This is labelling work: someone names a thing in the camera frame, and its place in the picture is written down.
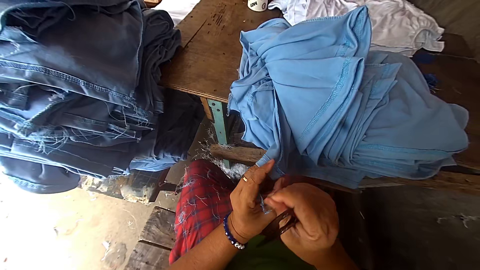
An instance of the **lap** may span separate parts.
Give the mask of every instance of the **lap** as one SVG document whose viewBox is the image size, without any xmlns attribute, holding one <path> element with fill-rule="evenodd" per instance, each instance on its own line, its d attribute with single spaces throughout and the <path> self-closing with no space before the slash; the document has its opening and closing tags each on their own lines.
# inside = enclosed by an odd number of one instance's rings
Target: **lap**
<svg viewBox="0 0 480 270">
<path fill-rule="evenodd" d="M 195 160 L 185 169 L 175 213 L 176 240 L 170 264 L 210 234 L 232 211 L 230 193 L 235 185 L 207 160 Z"/>
</svg>

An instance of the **mug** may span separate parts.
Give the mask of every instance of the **mug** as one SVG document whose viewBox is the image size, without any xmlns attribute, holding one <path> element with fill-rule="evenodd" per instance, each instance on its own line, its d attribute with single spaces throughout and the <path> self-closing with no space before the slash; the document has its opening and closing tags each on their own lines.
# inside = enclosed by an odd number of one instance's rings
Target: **mug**
<svg viewBox="0 0 480 270">
<path fill-rule="evenodd" d="M 253 11 L 264 11 L 267 9 L 268 0 L 248 0 L 248 8 Z"/>
</svg>

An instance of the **hand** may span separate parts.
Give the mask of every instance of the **hand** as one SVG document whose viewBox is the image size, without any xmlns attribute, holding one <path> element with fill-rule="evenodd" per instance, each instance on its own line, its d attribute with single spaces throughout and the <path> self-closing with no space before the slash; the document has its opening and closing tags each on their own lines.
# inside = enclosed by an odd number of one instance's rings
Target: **hand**
<svg viewBox="0 0 480 270">
<path fill-rule="evenodd" d="M 244 244 L 262 230 L 276 217 L 275 211 L 265 214 L 260 203 L 257 202 L 260 184 L 275 164 L 268 161 L 262 167 L 251 167 L 244 176 L 245 182 L 240 179 L 237 187 L 230 194 L 233 211 L 228 217 L 228 226 L 235 239 Z"/>
<path fill-rule="evenodd" d="M 328 256 L 338 235 L 338 214 L 333 199 L 306 183 L 282 188 L 285 178 L 275 184 L 265 203 L 280 214 L 293 208 L 299 222 L 281 235 L 283 243 L 304 261 L 318 266 Z"/>
</svg>

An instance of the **beaded bracelet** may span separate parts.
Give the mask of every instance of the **beaded bracelet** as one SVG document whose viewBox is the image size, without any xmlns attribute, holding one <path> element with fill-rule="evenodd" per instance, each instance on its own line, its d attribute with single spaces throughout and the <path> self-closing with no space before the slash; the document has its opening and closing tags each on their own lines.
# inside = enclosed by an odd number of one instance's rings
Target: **beaded bracelet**
<svg viewBox="0 0 480 270">
<path fill-rule="evenodd" d="M 236 248 L 238 249 L 244 249 L 247 244 L 240 244 L 232 235 L 232 233 L 230 232 L 230 230 L 228 229 L 228 216 L 230 215 L 230 213 L 228 215 L 226 215 L 224 218 L 223 218 L 223 229 L 225 230 L 225 235 L 227 236 L 227 238 L 230 240 L 230 243 L 232 243 L 232 245 L 234 245 Z"/>
</svg>

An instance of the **concrete floor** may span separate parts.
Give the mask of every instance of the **concrete floor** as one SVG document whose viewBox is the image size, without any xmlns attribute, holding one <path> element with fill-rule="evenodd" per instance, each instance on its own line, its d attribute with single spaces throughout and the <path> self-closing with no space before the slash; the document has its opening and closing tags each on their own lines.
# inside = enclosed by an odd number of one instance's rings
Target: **concrete floor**
<svg viewBox="0 0 480 270">
<path fill-rule="evenodd" d="M 178 183 L 211 125 L 205 120 L 189 160 L 173 166 L 167 181 Z M 76 188 L 41 195 L 0 176 L 0 270 L 122 270 L 153 206 L 175 211 L 178 196 L 160 192 L 150 205 Z"/>
</svg>

